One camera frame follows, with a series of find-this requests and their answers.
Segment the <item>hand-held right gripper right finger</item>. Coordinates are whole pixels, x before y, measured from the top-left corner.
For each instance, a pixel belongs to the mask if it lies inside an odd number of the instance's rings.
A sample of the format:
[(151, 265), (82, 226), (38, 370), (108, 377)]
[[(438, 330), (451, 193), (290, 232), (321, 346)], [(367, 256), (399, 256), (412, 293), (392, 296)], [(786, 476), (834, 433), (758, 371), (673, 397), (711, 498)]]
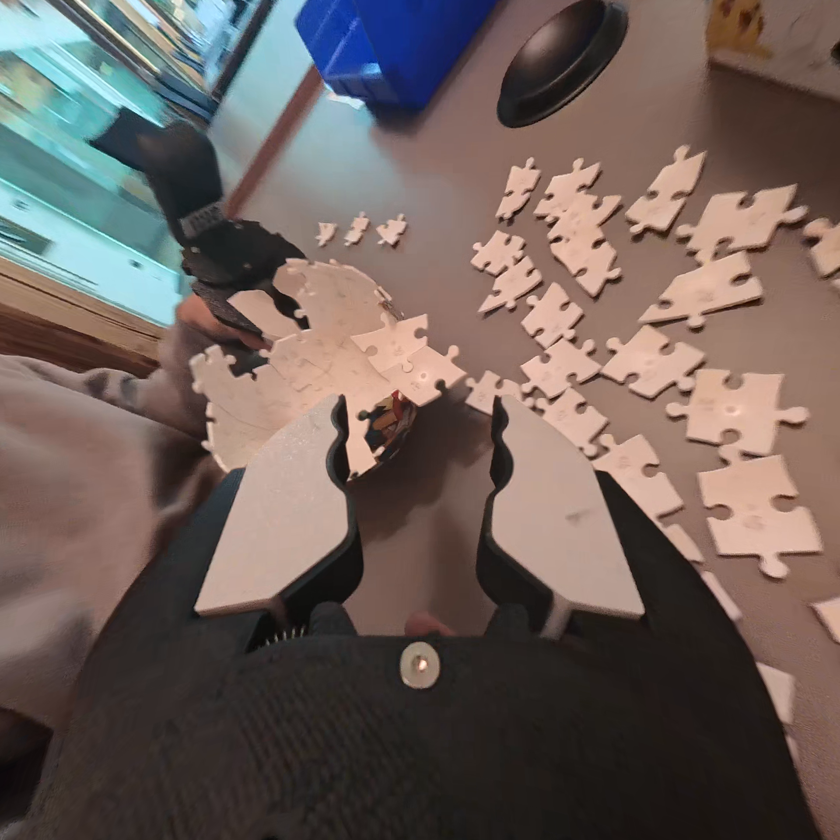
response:
[(558, 638), (575, 612), (645, 612), (595, 471), (581, 451), (513, 396), (492, 407), (492, 491), (478, 541), (478, 583), (518, 606), (531, 633)]

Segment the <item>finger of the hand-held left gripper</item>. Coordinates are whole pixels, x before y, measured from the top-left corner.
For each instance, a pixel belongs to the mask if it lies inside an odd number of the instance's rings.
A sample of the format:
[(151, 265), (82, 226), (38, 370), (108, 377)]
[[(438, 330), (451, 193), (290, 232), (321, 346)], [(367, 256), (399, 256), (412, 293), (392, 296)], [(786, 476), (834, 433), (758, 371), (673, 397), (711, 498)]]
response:
[(215, 290), (206, 283), (195, 280), (192, 282), (192, 294), (203, 299), (215, 316), (223, 324), (214, 336), (206, 336), (216, 343), (237, 344), (249, 350), (270, 350), (272, 342), (266, 340), (264, 334), (228, 302), (222, 290)]
[(303, 290), (299, 277), (276, 277), (256, 288), (237, 291), (229, 299), (236, 312), (259, 331), (265, 340), (280, 340), (308, 331), (311, 324), (298, 301)]

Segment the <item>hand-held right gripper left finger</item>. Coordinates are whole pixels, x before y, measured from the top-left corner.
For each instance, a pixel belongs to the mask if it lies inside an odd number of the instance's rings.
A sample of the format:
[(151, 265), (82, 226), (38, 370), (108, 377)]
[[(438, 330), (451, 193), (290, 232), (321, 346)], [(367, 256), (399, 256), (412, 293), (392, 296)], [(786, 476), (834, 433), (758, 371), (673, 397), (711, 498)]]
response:
[(349, 417), (331, 394), (250, 460), (194, 605), (200, 616), (308, 617), (344, 603), (364, 572), (347, 491)]

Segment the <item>partly built white puzzle ball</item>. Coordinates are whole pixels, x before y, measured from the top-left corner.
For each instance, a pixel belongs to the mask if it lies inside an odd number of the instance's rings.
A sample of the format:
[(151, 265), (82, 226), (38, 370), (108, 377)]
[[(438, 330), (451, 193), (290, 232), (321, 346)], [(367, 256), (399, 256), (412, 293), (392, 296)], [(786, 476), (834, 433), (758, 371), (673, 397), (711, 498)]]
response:
[(248, 373), (235, 373), (235, 357), (218, 345), (191, 358), (193, 390), (206, 398), (203, 446), (225, 473), (246, 467), (273, 433), (337, 394), (348, 410), (350, 473), (362, 476), (399, 448), (418, 407), (466, 378), (459, 349), (429, 346), (427, 315), (399, 315), (351, 266), (291, 259), (276, 277), (301, 278), (311, 328), (268, 339)]

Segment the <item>pile of white puzzle pieces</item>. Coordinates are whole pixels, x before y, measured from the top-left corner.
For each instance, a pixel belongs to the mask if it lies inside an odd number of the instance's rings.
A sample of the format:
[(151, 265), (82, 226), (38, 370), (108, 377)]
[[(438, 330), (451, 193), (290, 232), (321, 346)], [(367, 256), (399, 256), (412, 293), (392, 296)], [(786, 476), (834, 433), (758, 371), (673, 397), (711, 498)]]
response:
[(707, 355), (684, 342), (669, 340), (656, 324), (683, 322), (691, 331), (704, 328), (714, 312), (759, 303), (763, 286), (750, 268), (748, 252), (766, 250), (782, 225), (802, 225), (809, 210), (796, 199), (797, 184), (712, 196), (696, 224), (675, 224), (700, 180), (707, 153), (678, 147), (653, 184), (626, 211), (629, 234), (651, 230), (663, 237), (679, 230), (698, 266), (671, 281), (657, 302), (638, 320), (635, 335), (624, 342), (610, 338), (612, 353), (599, 365), (591, 359), (592, 341), (574, 345), (574, 327), (566, 326), (572, 304), (553, 283), (542, 297), (530, 296), (532, 308), (522, 325), (540, 343), (541, 353), (526, 363), (528, 383), (516, 385), (487, 372), (479, 383), (468, 380), (467, 403), (491, 413), (496, 397), (513, 396), (565, 436), (590, 463), (596, 475), (612, 476), (630, 498), (689, 562), (702, 564), (697, 546), (679, 525), (662, 517), (685, 504), (664, 472), (647, 476), (659, 460), (646, 437), (618, 443), (603, 435), (603, 416), (574, 389), (598, 376), (654, 401), (676, 387), (687, 404), (670, 403), (669, 417), (686, 420), (688, 440), (716, 448), (725, 465), (699, 474), (700, 496), (707, 508), (725, 507), (730, 518), (710, 518), (708, 527), (720, 556), (757, 559), (761, 573), (781, 581), (789, 573), (786, 554), (816, 554), (823, 541), (812, 514), (804, 507), (778, 511), (773, 500), (794, 499), (797, 489), (784, 457), (774, 453), (779, 426), (799, 426), (810, 413), (803, 406), (780, 404), (782, 373), (743, 372), (731, 383), (730, 371), (712, 369)]

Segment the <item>black round ball stand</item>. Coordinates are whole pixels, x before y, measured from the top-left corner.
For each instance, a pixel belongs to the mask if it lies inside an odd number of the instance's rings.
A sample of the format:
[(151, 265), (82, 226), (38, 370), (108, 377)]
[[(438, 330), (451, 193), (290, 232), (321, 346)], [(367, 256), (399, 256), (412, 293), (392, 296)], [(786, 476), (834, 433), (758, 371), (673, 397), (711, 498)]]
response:
[(567, 106), (616, 57), (628, 24), (619, 2), (577, 1), (553, 15), (513, 57), (500, 85), (499, 122), (524, 128)]

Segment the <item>printed puzzle box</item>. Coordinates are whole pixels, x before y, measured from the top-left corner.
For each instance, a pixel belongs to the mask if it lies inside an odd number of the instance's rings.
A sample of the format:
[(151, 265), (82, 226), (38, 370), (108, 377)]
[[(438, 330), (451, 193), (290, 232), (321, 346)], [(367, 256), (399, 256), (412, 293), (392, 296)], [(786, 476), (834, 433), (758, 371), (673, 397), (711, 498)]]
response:
[(837, 100), (838, 1), (712, 1), (707, 56), (721, 67)]

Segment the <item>person's left hand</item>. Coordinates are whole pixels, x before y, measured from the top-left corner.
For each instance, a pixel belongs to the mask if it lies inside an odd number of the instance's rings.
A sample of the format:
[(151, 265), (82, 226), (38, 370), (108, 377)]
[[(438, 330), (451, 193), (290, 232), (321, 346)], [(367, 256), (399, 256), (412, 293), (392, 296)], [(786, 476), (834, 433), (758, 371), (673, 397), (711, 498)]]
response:
[(223, 326), (216, 320), (205, 301), (195, 294), (184, 297), (175, 310), (176, 320), (206, 336), (214, 336)]

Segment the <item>glass display cabinet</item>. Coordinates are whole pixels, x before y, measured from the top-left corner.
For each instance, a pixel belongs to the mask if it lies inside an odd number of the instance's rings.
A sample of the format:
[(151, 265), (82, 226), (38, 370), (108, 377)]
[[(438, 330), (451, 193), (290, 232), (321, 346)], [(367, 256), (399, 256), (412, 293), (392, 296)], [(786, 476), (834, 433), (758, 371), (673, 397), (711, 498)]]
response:
[(144, 174), (97, 140), (119, 117), (205, 128), (265, 2), (1, 3), (1, 253), (147, 322), (172, 322), (181, 249)]

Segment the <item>person's grey clothing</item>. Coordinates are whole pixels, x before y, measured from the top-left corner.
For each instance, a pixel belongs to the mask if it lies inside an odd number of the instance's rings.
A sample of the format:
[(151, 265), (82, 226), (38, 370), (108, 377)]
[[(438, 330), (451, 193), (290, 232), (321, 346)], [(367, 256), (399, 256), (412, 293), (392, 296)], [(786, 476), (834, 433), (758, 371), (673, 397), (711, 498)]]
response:
[(63, 724), (112, 611), (219, 482), (188, 364), (213, 343), (177, 322), (145, 378), (2, 356), (3, 718)]

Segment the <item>blue plastic bin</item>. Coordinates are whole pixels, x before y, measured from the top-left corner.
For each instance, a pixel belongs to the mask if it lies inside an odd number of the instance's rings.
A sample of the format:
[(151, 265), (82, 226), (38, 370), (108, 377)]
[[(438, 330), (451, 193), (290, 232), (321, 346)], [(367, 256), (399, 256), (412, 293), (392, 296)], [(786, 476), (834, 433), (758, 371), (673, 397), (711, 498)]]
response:
[(496, 1), (307, 1), (295, 26), (323, 82), (367, 106), (419, 112)]

